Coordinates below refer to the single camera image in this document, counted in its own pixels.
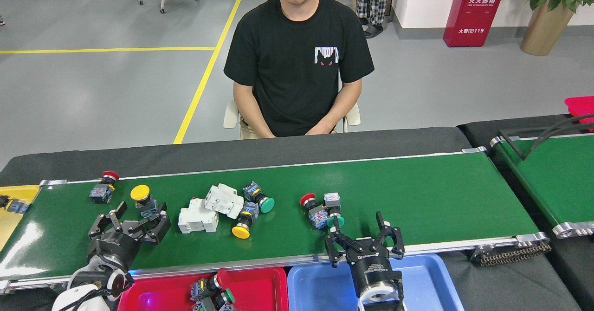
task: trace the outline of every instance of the fire extinguisher box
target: fire extinguisher box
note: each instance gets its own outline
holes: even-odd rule
[[[501,0],[454,0],[445,27],[447,46],[483,46]]]

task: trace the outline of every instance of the drive chain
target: drive chain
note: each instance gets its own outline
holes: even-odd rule
[[[548,244],[538,245],[535,247],[522,248],[521,250],[514,250],[511,252],[496,254],[493,256],[481,255],[481,266],[495,266],[503,264],[511,264],[512,262],[520,262],[534,258],[537,255],[545,254],[551,250]]]

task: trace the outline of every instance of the green conveyor belt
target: green conveyor belt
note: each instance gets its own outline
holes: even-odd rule
[[[256,181],[276,199],[261,214],[249,239],[231,234],[235,222],[219,214],[215,233],[182,234],[181,207],[204,197],[211,185],[240,191]],[[125,220],[139,220],[129,197],[147,184],[157,201],[166,201],[172,228],[161,245],[142,245],[133,269],[211,264],[324,253],[324,231],[313,228],[299,198],[338,192],[343,232],[351,237],[378,233],[375,212],[401,227],[405,245],[464,241],[537,233],[517,198],[483,152],[380,159],[291,167],[245,169],[119,180],[111,202],[88,198],[97,181],[42,188],[13,237],[0,253],[0,279],[40,279],[71,275],[86,265],[87,232],[98,214],[126,201]]]
[[[527,152],[534,140],[514,140]],[[594,221],[594,136],[548,138],[525,161],[507,142],[496,146],[552,226]]]

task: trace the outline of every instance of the yellow floor line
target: yellow floor line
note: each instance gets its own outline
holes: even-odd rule
[[[77,53],[77,52],[121,52],[121,51],[197,51],[214,50],[211,46],[198,47],[114,47],[110,49],[63,49],[63,50],[0,50],[0,55],[18,53]]]
[[[184,117],[184,121],[182,121],[180,129],[178,130],[178,134],[175,136],[174,144],[181,144],[182,140],[184,140],[184,136],[187,131],[187,127],[189,126],[189,123],[190,123],[190,121],[192,121],[194,113],[196,112],[196,107],[198,106],[200,97],[202,97],[202,93],[204,91],[204,87],[206,86],[206,82],[208,81],[208,78],[210,78],[210,72],[212,72],[212,70],[213,70],[214,62],[217,60],[217,57],[219,56],[219,52],[221,50],[221,47],[223,46],[225,37],[227,37],[227,32],[229,32],[229,27],[231,27],[231,22],[233,21],[233,18],[235,17],[235,13],[237,12],[237,8],[239,8],[240,2],[241,2],[241,0],[235,0],[235,5],[233,5],[231,14],[229,15],[229,18],[227,19],[227,23],[225,23],[225,28],[223,28],[223,33],[221,34],[221,36],[219,38],[219,42],[217,43],[217,46],[214,49],[213,55],[210,57],[210,61],[208,62],[208,66],[206,66],[206,70],[204,72],[204,75],[202,76],[202,80],[200,80],[198,89],[196,90],[196,93],[194,94],[194,97],[193,97],[191,103],[189,104],[189,108],[187,109],[186,115]]]

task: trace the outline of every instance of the gray floor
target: gray floor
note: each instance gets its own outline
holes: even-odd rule
[[[183,142],[238,138],[222,119],[223,74],[241,0]],[[350,0],[339,0],[350,5]],[[0,51],[215,47],[235,0],[0,0]],[[399,40],[392,24],[369,41],[362,123],[350,131],[455,126],[567,112],[566,97],[594,94],[594,38],[562,38],[547,57],[517,39],[448,48]],[[205,51],[0,53],[0,168],[11,157],[64,150],[172,144],[213,54]]]

